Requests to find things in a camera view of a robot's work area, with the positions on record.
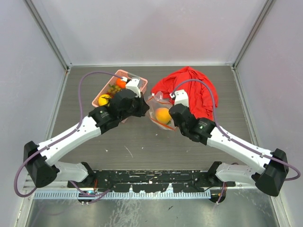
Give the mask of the clear zip top bag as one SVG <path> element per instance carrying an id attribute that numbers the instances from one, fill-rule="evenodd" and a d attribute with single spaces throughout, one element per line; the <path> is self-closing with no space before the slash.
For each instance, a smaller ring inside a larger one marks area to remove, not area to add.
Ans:
<path id="1" fill-rule="evenodd" d="M 169 114 L 169 109 L 172 107 L 172 104 L 168 99 L 164 98 L 162 92 L 152 93 L 146 103 L 148 104 L 149 119 L 156 124 L 159 128 L 163 130 L 175 131 L 176 127 L 174 122 Z"/>

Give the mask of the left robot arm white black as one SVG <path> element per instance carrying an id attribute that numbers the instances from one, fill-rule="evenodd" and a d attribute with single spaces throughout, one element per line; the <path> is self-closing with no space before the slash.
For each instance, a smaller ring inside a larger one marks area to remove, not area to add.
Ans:
<path id="1" fill-rule="evenodd" d="M 45 142 L 24 146 L 25 167 L 36 188 L 54 181 L 74 181 L 83 187 L 94 184 L 96 174 L 86 162 L 64 163 L 60 159 L 82 143 L 117 127 L 130 116 L 143 117 L 149 110 L 143 94 L 130 89 L 118 92 L 109 103 L 89 112 L 78 124 Z"/>

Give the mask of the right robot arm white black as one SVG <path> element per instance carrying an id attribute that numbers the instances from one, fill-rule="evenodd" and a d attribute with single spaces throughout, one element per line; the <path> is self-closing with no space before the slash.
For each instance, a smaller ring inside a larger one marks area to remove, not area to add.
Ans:
<path id="1" fill-rule="evenodd" d="M 172 106 L 169 114 L 183 136 L 224 151 L 244 163 L 214 162 L 207 175 L 212 186 L 219 186 L 222 182 L 239 182 L 254 185 L 270 196 L 279 195 L 289 172 L 283 150 L 277 148 L 271 151 L 246 142 L 207 118 L 195 118 L 182 104 Z"/>

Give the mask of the yellow orange peach fruit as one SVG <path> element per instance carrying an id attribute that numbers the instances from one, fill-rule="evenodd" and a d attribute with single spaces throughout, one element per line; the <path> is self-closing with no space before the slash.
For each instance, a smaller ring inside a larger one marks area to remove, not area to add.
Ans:
<path id="1" fill-rule="evenodd" d="M 171 120 L 171 116 L 169 114 L 169 109 L 165 108 L 165 107 L 156 109 L 155 117 L 156 117 L 156 120 L 162 124 L 168 124 Z"/>

